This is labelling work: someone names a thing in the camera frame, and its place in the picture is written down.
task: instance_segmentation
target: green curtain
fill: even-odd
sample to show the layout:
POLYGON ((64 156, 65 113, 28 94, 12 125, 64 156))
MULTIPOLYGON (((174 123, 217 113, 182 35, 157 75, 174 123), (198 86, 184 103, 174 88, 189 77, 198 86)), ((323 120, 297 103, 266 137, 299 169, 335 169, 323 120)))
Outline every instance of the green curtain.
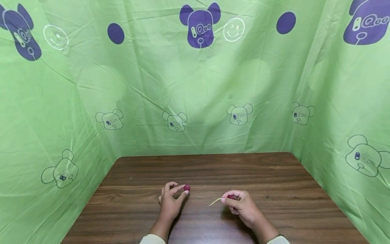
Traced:
POLYGON ((1 243, 60 243, 119 157, 270 151, 390 242, 387 0, 0 5, 1 243))

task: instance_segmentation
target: thin yellow stick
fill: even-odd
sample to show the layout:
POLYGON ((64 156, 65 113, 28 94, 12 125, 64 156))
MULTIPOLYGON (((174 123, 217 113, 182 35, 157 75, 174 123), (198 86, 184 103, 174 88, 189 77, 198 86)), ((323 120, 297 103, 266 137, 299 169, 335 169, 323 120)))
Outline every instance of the thin yellow stick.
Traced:
POLYGON ((215 200, 212 204, 210 204, 209 206, 213 205, 214 203, 216 203, 217 201, 221 200, 222 198, 218 198, 217 200, 215 200))

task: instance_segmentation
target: table surface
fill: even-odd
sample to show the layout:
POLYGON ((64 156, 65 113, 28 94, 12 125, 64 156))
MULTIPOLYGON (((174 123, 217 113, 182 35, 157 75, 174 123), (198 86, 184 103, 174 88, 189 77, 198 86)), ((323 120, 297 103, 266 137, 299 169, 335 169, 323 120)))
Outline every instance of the table surface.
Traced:
POLYGON ((258 243, 222 203, 208 206, 231 189, 248 191, 291 244, 368 243, 290 153, 120 158, 62 243, 138 244, 169 181, 191 186, 169 244, 258 243))

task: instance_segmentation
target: forearm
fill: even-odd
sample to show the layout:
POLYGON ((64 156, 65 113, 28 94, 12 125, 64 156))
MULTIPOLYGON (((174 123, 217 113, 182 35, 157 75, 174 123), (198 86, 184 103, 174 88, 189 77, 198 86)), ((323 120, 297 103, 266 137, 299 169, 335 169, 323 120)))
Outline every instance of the forearm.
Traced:
POLYGON ((158 216, 153 227, 150 229, 149 234, 157 235, 165 241, 168 242, 169 230, 172 226, 173 220, 158 216))
POLYGON ((271 224, 271 222, 268 221, 267 218, 265 218, 262 213, 259 213, 257 216, 252 230, 256 234, 260 244, 265 244, 280 235, 279 231, 271 224))

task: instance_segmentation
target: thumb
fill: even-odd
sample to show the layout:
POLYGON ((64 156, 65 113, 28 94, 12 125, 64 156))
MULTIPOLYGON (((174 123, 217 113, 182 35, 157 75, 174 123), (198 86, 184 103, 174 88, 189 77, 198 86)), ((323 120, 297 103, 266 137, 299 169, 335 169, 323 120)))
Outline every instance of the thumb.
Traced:
POLYGON ((222 203, 233 208, 239 208, 240 201, 236 201, 230 198, 222 198, 222 203))
POLYGON ((186 199, 186 197, 188 196, 188 193, 189 193, 189 191, 184 191, 182 194, 180 194, 180 196, 177 199, 180 202, 180 204, 182 204, 184 199, 186 199))

